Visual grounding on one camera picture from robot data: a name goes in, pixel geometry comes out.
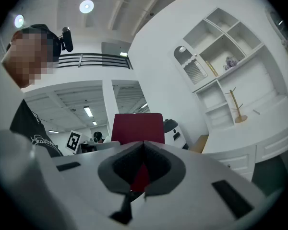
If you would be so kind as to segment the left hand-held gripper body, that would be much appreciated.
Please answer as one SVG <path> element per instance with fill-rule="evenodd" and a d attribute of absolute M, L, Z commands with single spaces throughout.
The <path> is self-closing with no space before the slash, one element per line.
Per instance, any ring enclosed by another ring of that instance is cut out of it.
<path fill-rule="evenodd" d="M 92 138 L 87 135 L 72 130 L 68 136 L 65 148 L 73 154 L 86 153 L 88 146 L 95 144 Z"/>

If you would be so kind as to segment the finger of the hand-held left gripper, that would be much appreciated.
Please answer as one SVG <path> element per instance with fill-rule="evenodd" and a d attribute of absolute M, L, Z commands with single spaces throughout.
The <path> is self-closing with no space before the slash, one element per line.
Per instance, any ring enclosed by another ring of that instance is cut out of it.
<path fill-rule="evenodd" d="M 118 148 L 118 147 L 120 147 L 119 141 L 97 143 L 97 150 L 106 150 L 106 149 Z"/>

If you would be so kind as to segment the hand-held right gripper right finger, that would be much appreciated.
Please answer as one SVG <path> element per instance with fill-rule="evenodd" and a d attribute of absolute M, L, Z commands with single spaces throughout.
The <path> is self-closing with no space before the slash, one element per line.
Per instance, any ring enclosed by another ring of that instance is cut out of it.
<path fill-rule="evenodd" d="M 148 196 L 129 223 L 133 230 L 242 230 L 265 201 L 253 183 L 207 155 L 155 143 L 180 158 L 186 167 L 181 183 L 169 194 Z M 236 218 L 212 184 L 227 181 L 252 207 Z"/>

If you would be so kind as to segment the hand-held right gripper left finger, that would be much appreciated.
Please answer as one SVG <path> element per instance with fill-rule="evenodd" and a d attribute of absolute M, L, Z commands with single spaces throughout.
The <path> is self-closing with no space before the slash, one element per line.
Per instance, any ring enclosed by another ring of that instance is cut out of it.
<path fill-rule="evenodd" d="M 53 159 L 62 177 L 60 196 L 76 230 L 144 230 L 143 196 L 129 201 L 143 164 L 142 146 L 143 142 L 132 142 Z"/>

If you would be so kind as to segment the dark red book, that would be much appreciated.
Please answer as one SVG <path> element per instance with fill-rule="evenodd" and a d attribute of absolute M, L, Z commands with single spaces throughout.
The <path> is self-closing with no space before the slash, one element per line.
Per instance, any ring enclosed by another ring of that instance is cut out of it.
<path fill-rule="evenodd" d="M 152 142 L 164 142 L 161 114 L 115 115 L 112 140 L 129 148 L 115 154 L 100 167 L 107 173 L 108 189 L 127 194 L 130 190 L 145 191 L 156 196 L 166 193 L 162 184 L 171 169 L 165 152 Z"/>

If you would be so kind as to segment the white table top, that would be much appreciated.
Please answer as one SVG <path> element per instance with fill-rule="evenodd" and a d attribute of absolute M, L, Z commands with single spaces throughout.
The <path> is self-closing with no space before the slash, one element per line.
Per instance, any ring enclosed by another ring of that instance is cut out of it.
<path fill-rule="evenodd" d="M 246 121 L 209 134 L 203 154 L 246 150 L 288 129 L 288 97 L 277 96 L 254 109 Z"/>

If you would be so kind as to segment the black printed t-shirt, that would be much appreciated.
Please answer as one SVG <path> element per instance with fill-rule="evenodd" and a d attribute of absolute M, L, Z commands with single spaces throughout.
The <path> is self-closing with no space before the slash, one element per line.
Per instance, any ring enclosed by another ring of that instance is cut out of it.
<path fill-rule="evenodd" d="M 63 156 L 57 145 L 47 135 L 38 115 L 31 111 L 25 100 L 22 100 L 16 111 L 10 131 L 25 136 L 33 145 L 46 148 L 51 157 Z"/>

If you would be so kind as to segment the brown cardboard board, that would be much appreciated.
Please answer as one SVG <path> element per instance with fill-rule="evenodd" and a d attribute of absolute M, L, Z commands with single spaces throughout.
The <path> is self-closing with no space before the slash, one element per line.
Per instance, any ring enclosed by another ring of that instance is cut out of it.
<path fill-rule="evenodd" d="M 209 135 L 201 135 L 197 141 L 189 148 L 190 151 L 202 153 L 207 143 Z"/>

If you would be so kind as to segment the white robot with dark trim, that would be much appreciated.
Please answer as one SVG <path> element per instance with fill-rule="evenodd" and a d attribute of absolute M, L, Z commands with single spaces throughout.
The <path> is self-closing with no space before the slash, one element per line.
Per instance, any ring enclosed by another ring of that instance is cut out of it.
<path fill-rule="evenodd" d="M 185 140 L 179 124 L 173 119 L 165 119 L 163 122 L 165 144 L 178 149 L 188 150 L 189 146 Z"/>

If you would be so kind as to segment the black metal railing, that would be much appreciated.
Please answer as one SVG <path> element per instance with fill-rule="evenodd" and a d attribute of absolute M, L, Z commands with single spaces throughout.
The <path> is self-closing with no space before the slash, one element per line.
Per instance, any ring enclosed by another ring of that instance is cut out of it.
<path fill-rule="evenodd" d="M 68 67 L 108 67 L 133 69 L 128 57 L 100 53 L 73 53 L 61 55 L 57 68 Z"/>

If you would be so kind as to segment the wooden mug tree stand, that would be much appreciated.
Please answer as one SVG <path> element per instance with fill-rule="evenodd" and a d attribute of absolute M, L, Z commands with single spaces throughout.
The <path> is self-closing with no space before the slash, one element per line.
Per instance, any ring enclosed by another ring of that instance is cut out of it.
<path fill-rule="evenodd" d="M 234 95 L 235 89 L 236 89 L 236 87 L 234 87 L 233 89 L 230 89 L 229 92 L 227 92 L 226 94 L 230 94 L 231 95 L 231 97 L 233 99 L 233 102 L 235 104 L 235 108 L 232 108 L 232 110 L 235 110 L 238 113 L 238 116 L 235 118 L 235 123 L 242 123 L 242 122 L 247 120 L 248 116 L 247 115 L 242 115 L 241 112 L 240 112 L 240 108 L 243 106 L 243 104 L 238 105 L 236 97 Z"/>

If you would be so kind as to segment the arched ribbed glass door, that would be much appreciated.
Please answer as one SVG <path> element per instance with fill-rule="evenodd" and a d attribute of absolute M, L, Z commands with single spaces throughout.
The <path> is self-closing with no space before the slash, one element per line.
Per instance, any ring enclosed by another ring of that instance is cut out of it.
<path fill-rule="evenodd" d="M 208 74 L 202 65 L 195 58 L 195 55 L 193 55 L 185 46 L 178 46 L 174 50 L 174 58 L 182 66 L 194 85 L 208 77 Z"/>

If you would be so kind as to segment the white shelf hutch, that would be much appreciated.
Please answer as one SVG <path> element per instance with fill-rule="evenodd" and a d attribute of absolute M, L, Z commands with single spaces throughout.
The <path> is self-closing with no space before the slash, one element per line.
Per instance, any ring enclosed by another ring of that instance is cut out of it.
<path fill-rule="evenodd" d="M 185 46 L 202 65 L 208 77 L 194 85 L 179 62 L 174 50 Z M 260 38 L 243 22 L 221 8 L 214 9 L 195 25 L 169 52 L 176 68 L 192 94 L 199 102 L 209 131 L 224 130 L 235 126 L 237 111 L 230 89 L 242 115 L 277 96 L 288 96 L 288 91 L 279 66 Z M 238 63 L 225 71 L 223 66 L 228 56 Z M 216 77 L 209 66 L 218 72 Z"/>

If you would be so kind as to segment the round ceiling lamp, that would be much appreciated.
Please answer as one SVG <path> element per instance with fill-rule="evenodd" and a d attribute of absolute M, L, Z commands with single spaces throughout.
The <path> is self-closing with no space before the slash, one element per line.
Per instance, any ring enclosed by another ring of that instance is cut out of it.
<path fill-rule="evenodd" d="M 14 19 L 14 26 L 16 28 L 21 28 L 24 23 L 24 17 L 21 14 L 18 14 Z"/>
<path fill-rule="evenodd" d="M 81 13 L 87 14 L 94 9 L 94 3 L 91 0 L 84 0 L 79 5 L 79 10 Z"/>

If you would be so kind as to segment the purple flower bunch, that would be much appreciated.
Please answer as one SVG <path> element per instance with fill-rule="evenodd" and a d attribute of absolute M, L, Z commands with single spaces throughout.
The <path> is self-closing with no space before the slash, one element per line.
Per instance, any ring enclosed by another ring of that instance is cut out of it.
<path fill-rule="evenodd" d="M 238 63 L 238 60 L 234 56 L 228 56 L 225 60 L 225 65 L 223 66 L 224 70 L 227 71 L 232 67 L 235 67 Z"/>

